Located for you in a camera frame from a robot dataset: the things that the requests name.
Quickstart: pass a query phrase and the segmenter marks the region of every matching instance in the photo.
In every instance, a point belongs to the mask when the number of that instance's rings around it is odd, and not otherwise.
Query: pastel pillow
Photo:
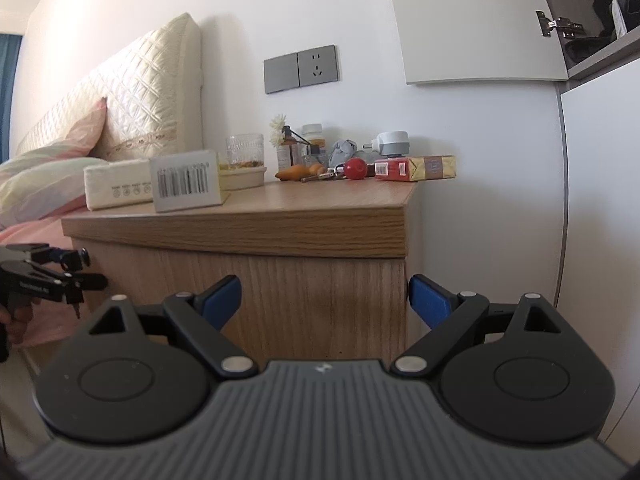
[[[82,207],[84,168],[97,164],[108,162],[90,157],[54,160],[11,177],[0,186],[0,229]]]
[[[0,184],[4,184],[21,171],[34,168],[45,162],[87,156],[100,139],[106,117],[107,99],[102,98],[60,140],[56,140],[49,146],[15,156],[0,164]]]

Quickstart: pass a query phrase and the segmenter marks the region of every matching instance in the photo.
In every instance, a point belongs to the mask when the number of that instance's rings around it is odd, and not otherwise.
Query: white box
[[[151,202],[151,170],[146,158],[84,168],[86,206],[91,210]]]
[[[221,205],[218,154],[212,150],[151,159],[151,187],[156,212]]]

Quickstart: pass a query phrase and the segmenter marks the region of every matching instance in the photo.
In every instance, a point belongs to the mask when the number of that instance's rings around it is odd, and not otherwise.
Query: wooden tabletop
[[[222,206],[156,213],[153,204],[72,214],[72,238],[237,254],[402,258],[417,184],[272,182],[234,191]]]

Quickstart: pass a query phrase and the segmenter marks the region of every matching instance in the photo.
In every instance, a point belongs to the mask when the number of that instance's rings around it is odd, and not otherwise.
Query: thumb
[[[9,311],[5,309],[4,306],[0,305],[0,323],[8,325],[11,322],[11,314],[9,314]]]

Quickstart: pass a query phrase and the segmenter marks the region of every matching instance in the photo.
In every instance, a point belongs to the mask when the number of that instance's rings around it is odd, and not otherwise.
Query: wooden nightstand
[[[271,183],[218,207],[156,214],[152,204],[63,219],[110,280],[138,304],[201,292],[227,274],[242,307],[223,333],[270,358],[383,358],[424,331],[406,280],[422,267],[419,184],[373,179]],[[90,297],[95,308],[105,294]]]

